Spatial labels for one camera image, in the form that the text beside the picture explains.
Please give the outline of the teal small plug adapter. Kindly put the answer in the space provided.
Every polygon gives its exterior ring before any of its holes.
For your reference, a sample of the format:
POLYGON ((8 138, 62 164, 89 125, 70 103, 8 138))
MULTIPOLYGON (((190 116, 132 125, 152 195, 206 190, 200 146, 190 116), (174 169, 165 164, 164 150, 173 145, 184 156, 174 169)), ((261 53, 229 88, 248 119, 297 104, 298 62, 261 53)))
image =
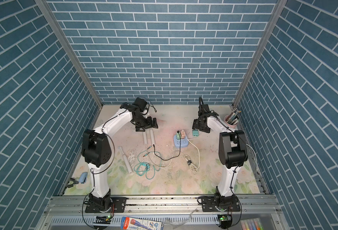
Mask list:
POLYGON ((198 137, 199 136, 199 131, 197 129, 192 130, 192 136, 193 137, 198 137))

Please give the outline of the white electric toothbrush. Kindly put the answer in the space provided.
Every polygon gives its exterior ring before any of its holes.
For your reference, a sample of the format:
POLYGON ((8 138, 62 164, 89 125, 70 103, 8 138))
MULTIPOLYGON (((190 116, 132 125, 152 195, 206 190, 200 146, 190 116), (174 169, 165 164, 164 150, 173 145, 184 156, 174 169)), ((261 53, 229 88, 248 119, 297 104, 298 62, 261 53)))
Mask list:
POLYGON ((148 146, 147 134, 146 134, 146 132, 143 132, 142 134, 143 134, 144 144, 145 144, 145 146, 148 146))
POLYGON ((150 133, 151 144, 154 146, 155 145, 155 135, 154 135, 154 131, 153 131, 152 128, 149 130, 149 133, 150 133))
POLYGON ((128 173, 129 173, 129 174, 132 174, 132 173, 133 173, 132 167, 131 167, 131 165, 130 165, 130 162, 129 162, 129 160, 128 160, 127 155, 126 155, 125 152, 123 151, 122 146, 119 146, 118 149, 119 149, 119 151, 120 151, 121 154, 122 154, 122 158, 123 158, 123 160, 124 160, 124 163, 125 163, 125 165, 126 165, 126 168, 127 168, 128 173))

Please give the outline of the pink plug adapter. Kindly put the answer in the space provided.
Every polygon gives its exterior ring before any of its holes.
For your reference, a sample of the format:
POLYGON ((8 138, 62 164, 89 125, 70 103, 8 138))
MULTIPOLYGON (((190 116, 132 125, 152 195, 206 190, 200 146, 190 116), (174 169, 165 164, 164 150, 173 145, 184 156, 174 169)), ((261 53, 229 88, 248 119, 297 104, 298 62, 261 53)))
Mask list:
POLYGON ((185 134, 184 130, 180 131, 180 136, 181 136, 182 139, 184 139, 186 137, 186 134, 185 134))

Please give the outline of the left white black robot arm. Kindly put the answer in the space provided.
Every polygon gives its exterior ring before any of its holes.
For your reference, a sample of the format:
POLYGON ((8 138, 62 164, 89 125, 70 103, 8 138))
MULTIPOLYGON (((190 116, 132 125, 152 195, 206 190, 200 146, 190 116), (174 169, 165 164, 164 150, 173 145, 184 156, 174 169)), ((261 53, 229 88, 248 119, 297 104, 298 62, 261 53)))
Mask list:
POLYGON ((112 137, 129 122, 135 126, 137 132, 145 132, 150 128, 158 129, 156 118, 149 116, 149 107, 150 103, 142 97, 136 98, 133 103, 122 103, 112 118, 83 133, 81 154, 88 164, 92 182, 88 201, 102 211, 107 211, 111 204, 105 171, 114 160, 115 147, 110 146, 113 144, 112 137))

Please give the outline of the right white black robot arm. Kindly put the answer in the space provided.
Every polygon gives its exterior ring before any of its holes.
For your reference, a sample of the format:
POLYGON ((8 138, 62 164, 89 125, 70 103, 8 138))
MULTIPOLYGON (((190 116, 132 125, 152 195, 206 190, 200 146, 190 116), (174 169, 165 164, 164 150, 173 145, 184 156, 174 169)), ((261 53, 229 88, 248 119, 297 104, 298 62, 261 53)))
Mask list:
POLYGON ((198 118, 193 121, 192 128, 219 134, 218 156, 223 171, 214 198, 217 206, 225 205, 236 197, 234 186, 237 173, 248 159, 246 137, 243 131, 235 130, 222 121, 215 111, 210 110, 208 104, 204 104, 202 98, 199 100, 198 118))

